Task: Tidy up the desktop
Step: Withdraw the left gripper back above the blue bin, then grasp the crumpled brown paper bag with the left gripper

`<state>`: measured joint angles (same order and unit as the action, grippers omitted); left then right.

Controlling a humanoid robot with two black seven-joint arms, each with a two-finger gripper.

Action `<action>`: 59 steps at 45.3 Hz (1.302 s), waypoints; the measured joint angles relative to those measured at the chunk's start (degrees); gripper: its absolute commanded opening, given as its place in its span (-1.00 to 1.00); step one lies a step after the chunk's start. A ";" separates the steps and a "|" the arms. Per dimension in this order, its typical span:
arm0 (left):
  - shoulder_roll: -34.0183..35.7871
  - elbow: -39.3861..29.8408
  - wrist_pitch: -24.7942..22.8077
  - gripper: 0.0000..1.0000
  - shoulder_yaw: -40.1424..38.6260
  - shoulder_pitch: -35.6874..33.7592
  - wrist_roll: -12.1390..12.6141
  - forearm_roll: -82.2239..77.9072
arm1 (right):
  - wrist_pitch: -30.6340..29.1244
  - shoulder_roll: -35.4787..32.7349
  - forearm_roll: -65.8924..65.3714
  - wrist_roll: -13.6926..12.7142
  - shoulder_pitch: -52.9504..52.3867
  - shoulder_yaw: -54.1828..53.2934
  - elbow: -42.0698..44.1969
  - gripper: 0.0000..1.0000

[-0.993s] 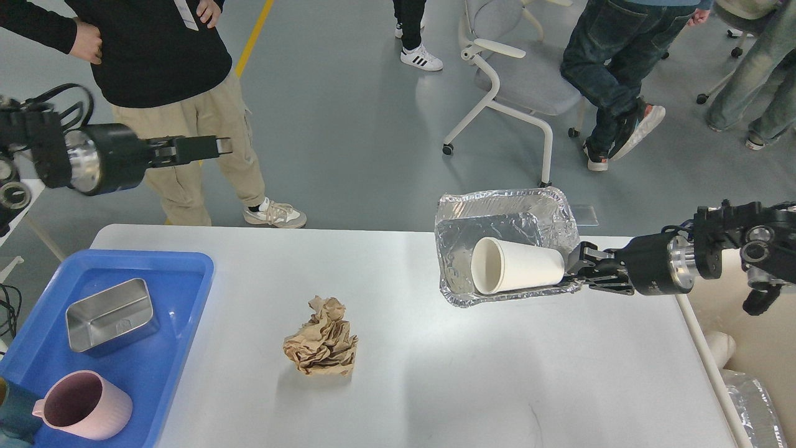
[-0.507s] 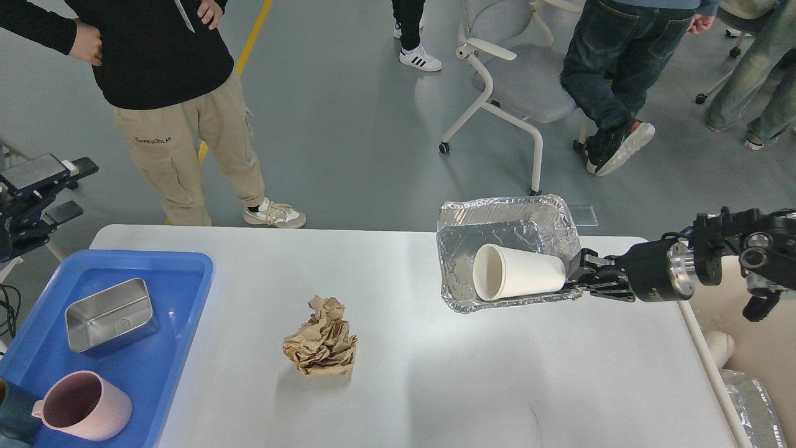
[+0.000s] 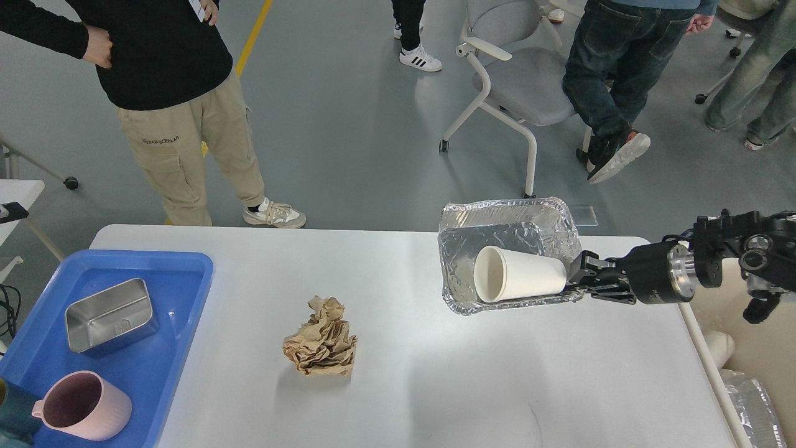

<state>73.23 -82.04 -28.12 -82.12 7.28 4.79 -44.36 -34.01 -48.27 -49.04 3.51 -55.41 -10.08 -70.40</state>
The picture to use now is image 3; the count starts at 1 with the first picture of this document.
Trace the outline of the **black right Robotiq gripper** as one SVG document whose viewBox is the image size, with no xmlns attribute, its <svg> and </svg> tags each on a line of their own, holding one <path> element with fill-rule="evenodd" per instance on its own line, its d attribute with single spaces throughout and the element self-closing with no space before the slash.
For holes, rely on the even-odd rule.
<svg viewBox="0 0 796 448">
<path fill-rule="evenodd" d="M 582 251 L 569 266 L 563 291 L 621 304 L 671 304 L 691 301 L 696 286 L 693 253 L 680 242 L 666 241 L 634 247 L 619 258 Z"/>
</svg>

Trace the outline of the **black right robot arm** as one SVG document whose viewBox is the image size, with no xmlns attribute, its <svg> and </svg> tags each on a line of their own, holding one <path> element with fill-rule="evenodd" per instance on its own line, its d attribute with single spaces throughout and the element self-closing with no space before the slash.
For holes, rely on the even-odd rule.
<svg viewBox="0 0 796 448">
<path fill-rule="evenodd" d="M 678 304 L 697 287 L 720 287 L 722 262 L 736 259 L 751 300 L 744 318 L 760 324 L 795 289 L 794 212 L 699 216 L 691 229 L 634 247 L 622 258 L 583 251 L 569 264 L 566 291 L 623 304 Z"/>
</svg>

